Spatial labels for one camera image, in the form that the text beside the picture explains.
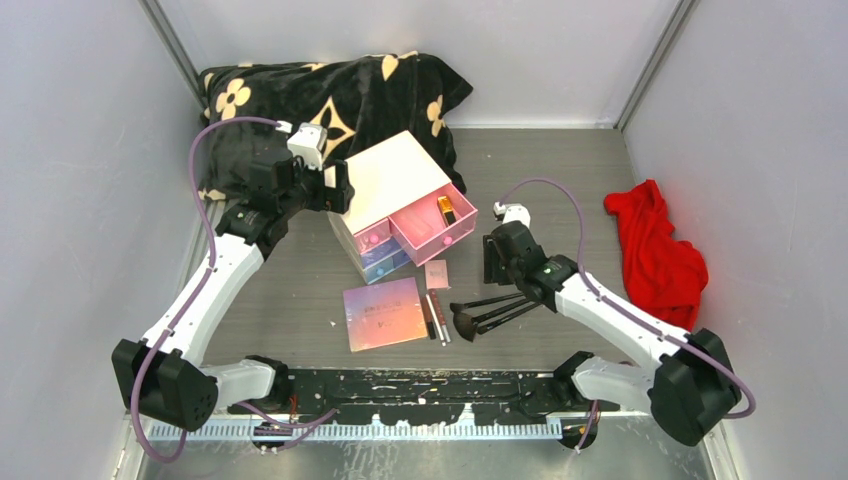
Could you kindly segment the white pink drawer organizer box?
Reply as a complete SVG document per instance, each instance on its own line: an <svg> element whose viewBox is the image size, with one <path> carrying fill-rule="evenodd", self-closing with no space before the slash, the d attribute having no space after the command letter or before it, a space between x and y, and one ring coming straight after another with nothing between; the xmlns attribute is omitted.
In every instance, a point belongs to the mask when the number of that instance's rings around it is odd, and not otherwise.
<svg viewBox="0 0 848 480"><path fill-rule="evenodd" d="M329 213L328 220L354 267L370 285L414 264L394 239L388 217L453 183L408 131L352 156L347 164L355 195L345 214Z"/></svg>

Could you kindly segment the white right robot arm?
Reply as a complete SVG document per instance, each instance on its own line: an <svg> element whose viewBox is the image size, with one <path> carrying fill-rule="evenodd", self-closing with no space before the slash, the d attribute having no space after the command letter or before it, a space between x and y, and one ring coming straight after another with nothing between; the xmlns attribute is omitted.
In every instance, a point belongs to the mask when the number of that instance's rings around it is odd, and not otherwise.
<svg viewBox="0 0 848 480"><path fill-rule="evenodd" d="M506 222L483 238L484 280L578 321L615 345L629 364L585 351L559 367L555 396L567 410L604 401L648 413L673 440L693 447L741 401L717 334L668 325L603 287L564 255L548 256L529 228Z"/></svg>

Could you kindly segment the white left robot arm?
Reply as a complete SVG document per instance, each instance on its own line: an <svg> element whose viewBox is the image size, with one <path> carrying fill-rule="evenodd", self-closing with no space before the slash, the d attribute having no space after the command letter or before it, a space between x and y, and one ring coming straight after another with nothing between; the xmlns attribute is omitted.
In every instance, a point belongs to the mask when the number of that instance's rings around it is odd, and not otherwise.
<svg viewBox="0 0 848 480"><path fill-rule="evenodd" d="M219 409L239 404L277 413L290 403L286 364L249 355L229 365L203 364L208 344L246 281L259 270L303 210L344 213L355 189L345 161L316 170L302 154L259 154L246 197L223 214L201 265L168 311L141 340L122 340L112 364L125 406L186 432Z"/></svg>

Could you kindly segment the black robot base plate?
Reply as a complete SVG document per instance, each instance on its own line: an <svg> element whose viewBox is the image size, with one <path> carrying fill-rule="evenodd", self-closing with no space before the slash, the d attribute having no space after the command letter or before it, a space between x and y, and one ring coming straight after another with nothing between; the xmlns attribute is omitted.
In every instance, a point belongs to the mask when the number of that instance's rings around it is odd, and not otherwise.
<svg viewBox="0 0 848 480"><path fill-rule="evenodd" d="M476 426L534 425L548 415L583 418L590 403L579 400L545 371L292 369L285 399L254 405L268 414L315 420L331 409L331 421L366 425L374 418L395 426L452 425L465 409Z"/></svg>

